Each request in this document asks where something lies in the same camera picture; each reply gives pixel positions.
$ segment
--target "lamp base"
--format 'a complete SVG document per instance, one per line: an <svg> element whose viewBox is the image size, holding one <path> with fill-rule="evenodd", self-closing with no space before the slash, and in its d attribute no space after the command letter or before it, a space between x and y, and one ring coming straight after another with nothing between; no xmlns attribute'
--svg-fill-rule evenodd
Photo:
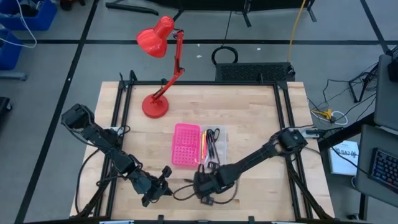
<svg viewBox="0 0 398 224"><path fill-rule="evenodd" d="M160 96L159 99L153 101L152 96L153 94L145 97L142 102L142 110L150 118L159 118L169 110L169 102L165 96Z"/></svg>

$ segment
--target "blue bin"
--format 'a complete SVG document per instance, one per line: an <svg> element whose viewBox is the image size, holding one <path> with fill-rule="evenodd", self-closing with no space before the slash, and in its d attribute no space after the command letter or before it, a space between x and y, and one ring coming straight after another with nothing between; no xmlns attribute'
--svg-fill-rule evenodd
<svg viewBox="0 0 398 224"><path fill-rule="evenodd" d="M30 30L48 30L57 13L57 7L50 0L32 1L35 3L42 1L43 5L35 17L24 17L27 26ZM1 15L15 11L19 11L17 0L0 0L0 24L10 30L26 30L19 16Z"/></svg>
<svg viewBox="0 0 398 224"><path fill-rule="evenodd" d="M15 44L22 44L17 37L6 29L0 29L0 37ZM0 40L0 70L14 69L17 65L21 49L21 46L12 45Z"/></svg>

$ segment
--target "clear plastic bag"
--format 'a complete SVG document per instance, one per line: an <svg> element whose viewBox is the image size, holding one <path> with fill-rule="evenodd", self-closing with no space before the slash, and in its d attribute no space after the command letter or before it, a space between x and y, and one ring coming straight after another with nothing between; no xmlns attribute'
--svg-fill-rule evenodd
<svg viewBox="0 0 398 224"><path fill-rule="evenodd" d="M222 125L202 125L201 126L201 131L202 133L206 131L207 129L212 129L213 131L218 128L220 130L220 134L218 136L217 141L215 142L215 146L217 149L217 154L220 159L220 165L225 165L226 164L226 154L227 154L227 138L226 138L226 127ZM210 159L209 153L206 153L206 158L205 158L205 167L207 168L207 165L209 162L215 162L218 163L217 158L215 157L214 159Z"/></svg>

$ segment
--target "wooden tabletop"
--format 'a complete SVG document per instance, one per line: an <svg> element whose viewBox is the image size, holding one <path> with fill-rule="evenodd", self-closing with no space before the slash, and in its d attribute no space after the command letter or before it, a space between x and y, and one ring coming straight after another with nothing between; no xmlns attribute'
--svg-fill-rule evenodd
<svg viewBox="0 0 398 224"><path fill-rule="evenodd" d="M123 150L136 156L144 164L144 170L154 176L158 177L164 166L170 166L173 173L167 180L172 190L186 185L183 179L192 179L194 174L194 170L178 169L171 164L171 144L176 123L225 126L228 132L229 163L237 162L259 149L270 135L279 130L271 86L174 85L165 94L170 103L167 114L159 119L150 119L142 112L141 102L158 89L157 85L133 86L127 118L131 131L125 135ZM104 128L111 124L117 90L118 82L102 84L95 109L95 122ZM303 83L289 83L289 95L296 126L312 124ZM280 97L288 126L282 92ZM308 143L308 147L318 150L315 140L308 140ZM87 147L85 158L94 150L93 147ZM80 209L97 189L95 183L101 175L103 158L102 153L97 153L83 170L78 201ZM302 160L309 191L325 211L334 216L320 155L304 149ZM215 199L227 200L233 192L232 188L221 195L215 195ZM297 192L301 216L305 217L298 188ZM184 197L192 193L193 189L187 188L179 192L178 196ZM130 181L119 179L112 219L156 220L158 215L164 215L166 220L247 220L252 215L256 221L294 220L285 161L281 157L268 159L245 172L240 178L236 198L226 205L210 207L200 204L196 197L179 202L173 197L163 196L157 203L151 203L145 208L141 198L142 195L135 193ZM107 201L106 192L101 214L105 214Z"/></svg>

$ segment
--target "white paper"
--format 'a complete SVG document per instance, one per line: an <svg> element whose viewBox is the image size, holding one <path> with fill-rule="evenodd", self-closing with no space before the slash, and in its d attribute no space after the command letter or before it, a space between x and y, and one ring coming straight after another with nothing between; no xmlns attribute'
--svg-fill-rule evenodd
<svg viewBox="0 0 398 224"><path fill-rule="evenodd" d="M333 146L344 158L358 165L358 144L354 141L343 141ZM337 153L329 149L330 171L332 174L356 175L356 167L342 159Z"/></svg>

